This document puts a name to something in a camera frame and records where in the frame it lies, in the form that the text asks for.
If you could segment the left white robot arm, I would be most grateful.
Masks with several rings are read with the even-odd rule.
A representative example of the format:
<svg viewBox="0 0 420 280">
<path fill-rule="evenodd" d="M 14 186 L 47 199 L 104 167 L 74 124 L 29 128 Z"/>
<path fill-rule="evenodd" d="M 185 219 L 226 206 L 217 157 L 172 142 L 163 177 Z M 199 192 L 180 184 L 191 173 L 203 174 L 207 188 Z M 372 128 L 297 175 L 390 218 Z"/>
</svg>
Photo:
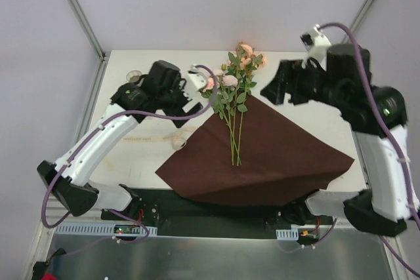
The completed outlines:
<svg viewBox="0 0 420 280">
<path fill-rule="evenodd" d="M 99 163 L 149 113 L 162 111 L 181 128 L 189 116 L 202 110 L 200 103 L 186 111 L 192 95 L 207 86 L 207 78 L 196 68 L 182 75 L 175 65 L 163 60 L 152 64 L 146 74 L 131 72 L 127 82 L 110 98 L 94 127 L 54 163 L 42 161 L 37 171 L 52 194 L 73 216 L 89 210 L 112 209 L 124 220 L 138 214 L 138 197 L 125 185 L 107 186 L 90 180 Z"/>
</svg>

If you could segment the white ribbed ceramic vase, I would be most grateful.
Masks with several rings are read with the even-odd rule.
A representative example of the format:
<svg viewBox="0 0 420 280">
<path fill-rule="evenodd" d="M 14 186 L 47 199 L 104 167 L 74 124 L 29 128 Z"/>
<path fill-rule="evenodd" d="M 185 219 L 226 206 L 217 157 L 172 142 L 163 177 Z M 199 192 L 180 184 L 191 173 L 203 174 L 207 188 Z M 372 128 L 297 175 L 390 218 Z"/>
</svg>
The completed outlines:
<svg viewBox="0 0 420 280">
<path fill-rule="evenodd" d="M 131 70 L 126 75 L 126 80 L 128 83 L 134 83 L 137 84 L 140 81 L 140 78 L 142 76 L 142 72 L 139 70 Z"/>
</svg>

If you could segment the cream printed ribbon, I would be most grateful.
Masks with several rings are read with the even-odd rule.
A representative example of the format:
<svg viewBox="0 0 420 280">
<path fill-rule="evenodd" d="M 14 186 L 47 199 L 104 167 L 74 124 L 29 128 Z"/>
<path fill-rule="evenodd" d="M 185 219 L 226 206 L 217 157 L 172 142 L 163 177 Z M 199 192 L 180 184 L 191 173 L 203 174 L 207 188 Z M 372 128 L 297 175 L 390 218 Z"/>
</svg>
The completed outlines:
<svg viewBox="0 0 420 280">
<path fill-rule="evenodd" d="M 170 142 L 174 151 L 181 150 L 187 143 L 187 134 L 192 134 L 197 130 L 197 127 L 182 127 L 175 132 L 167 135 L 154 136 L 126 136 L 123 138 L 125 142 L 132 143 L 155 143 L 155 142 Z"/>
</svg>

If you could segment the red wrapping paper sheet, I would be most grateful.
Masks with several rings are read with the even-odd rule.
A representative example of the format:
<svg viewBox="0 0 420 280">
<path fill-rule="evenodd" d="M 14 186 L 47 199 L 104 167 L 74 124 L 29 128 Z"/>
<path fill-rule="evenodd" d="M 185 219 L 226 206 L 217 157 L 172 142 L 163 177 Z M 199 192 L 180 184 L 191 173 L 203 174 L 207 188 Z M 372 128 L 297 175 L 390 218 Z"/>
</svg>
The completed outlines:
<svg viewBox="0 0 420 280">
<path fill-rule="evenodd" d="M 226 206 L 281 206 L 326 189 L 353 158 L 250 97 L 242 124 L 241 165 L 231 161 L 230 133 L 213 114 L 156 174 L 189 200 Z"/>
</svg>

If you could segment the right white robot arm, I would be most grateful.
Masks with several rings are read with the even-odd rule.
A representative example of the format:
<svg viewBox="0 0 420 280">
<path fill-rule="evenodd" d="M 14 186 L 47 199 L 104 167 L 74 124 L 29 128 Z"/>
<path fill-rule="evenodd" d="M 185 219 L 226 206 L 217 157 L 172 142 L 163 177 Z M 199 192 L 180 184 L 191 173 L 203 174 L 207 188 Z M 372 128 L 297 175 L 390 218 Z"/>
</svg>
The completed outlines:
<svg viewBox="0 0 420 280">
<path fill-rule="evenodd" d="M 350 44 L 332 45 L 305 60 L 281 60 L 261 95 L 274 105 L 316 101 L 338 109 L 358 145 L 366 188 L 319 190 L 300 198 L 297 220 L 341 217 L 359 231 L 396 237 L 419 213 L 406 155 L 408 116 L 398 90 L 371 84 L 369 62 L 367 49 Z"/>
</svg>

